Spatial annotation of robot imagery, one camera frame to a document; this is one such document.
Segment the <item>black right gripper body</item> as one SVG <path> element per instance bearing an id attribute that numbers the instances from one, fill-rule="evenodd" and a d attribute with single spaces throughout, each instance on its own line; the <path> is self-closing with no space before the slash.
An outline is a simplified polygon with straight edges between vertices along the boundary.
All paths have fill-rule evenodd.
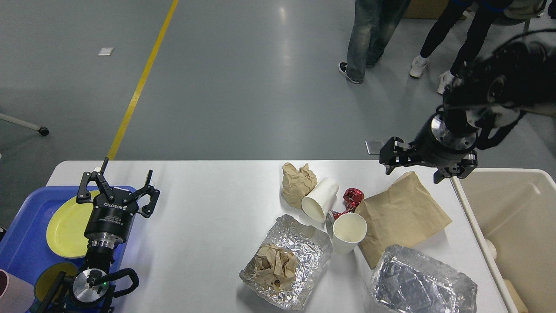
<path id="1" fill-rule="evenodd" d="M 411 142 L 410 158 L 435 168 L 476 168 L 478 129 L 465 112 L 435 113 Z"/>

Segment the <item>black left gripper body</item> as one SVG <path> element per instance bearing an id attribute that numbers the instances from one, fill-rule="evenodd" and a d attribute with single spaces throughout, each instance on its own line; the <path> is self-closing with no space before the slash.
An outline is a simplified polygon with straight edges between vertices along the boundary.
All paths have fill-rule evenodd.
<path id="1" fill-rule="evenodd" d="M 115 191 L 114 203 L 111 203 L 109 196 L 104 193 L 95 196 L 92 202 L 93 210 L 84 233 L 93 247 L 115 249 L 128 240 L 133 216 L 139 209 L 136 200 L 122 202 L 129 194 L 129 191 Z"/>

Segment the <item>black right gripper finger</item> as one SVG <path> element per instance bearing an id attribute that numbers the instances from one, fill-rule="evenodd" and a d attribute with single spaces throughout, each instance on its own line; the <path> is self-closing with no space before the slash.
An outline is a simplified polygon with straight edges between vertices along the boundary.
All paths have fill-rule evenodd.
<path id="1" fill-rule="evenodd" d="M 417 151 L 400 137 L 391 137 L 379 151 L 379 163 L 385 167 L 385 174 L 390 175 L 395 168 L 423 166 L 424 160 Z"/>
<path id="2" fill-rule="evenodd" d="M 449 179 L 454 176 L 460 179 L 465 179 L 477 166 L 477 153 L 470 152 L 453 166 L 437 167 L 437 171 L 433 176 L 433 182 L 434 184 L 438 184 L 442 180 L 446 178 Z"/>

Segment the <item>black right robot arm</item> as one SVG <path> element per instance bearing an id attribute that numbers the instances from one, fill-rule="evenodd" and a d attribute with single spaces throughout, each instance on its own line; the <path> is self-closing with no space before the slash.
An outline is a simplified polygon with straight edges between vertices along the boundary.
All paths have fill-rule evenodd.
<path id="1" fill-rule="evenodd" d="M 488 59 L 464 65 L 443 102 L 415 139 L 391 137 L 379 152 L 385 173 L 409 166 L 436 168 L 434 182 L 466 178 L 477 150 L 499 145 L 526 113 L 555 116 L 555 46 L 518 34 Z"/>

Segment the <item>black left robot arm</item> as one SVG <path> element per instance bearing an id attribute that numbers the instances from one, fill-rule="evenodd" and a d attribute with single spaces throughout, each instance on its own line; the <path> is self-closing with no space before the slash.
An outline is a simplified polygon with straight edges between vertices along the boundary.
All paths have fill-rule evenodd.
<path id="1" fill-rule="evenodd" d="M 92 212 L 83 235 L 88 240 L 85 261 L 75 275 L 58 272 L 37 309 L 39 313 L 68 313 L 68 306 L 112 313 L 113 299 L 132 293 L 139 287 L 133 269 L 111 272 L 115 250 L 127 242 L 134 216 L 149 218 L 154 212 L 160 191 L 152 182 L 149 170 L 145 184 L 134 192 L 110 186 L 105 179 L 109 158 L 93 172 L 84 172 L 76 202 L 92 204 Z"/>

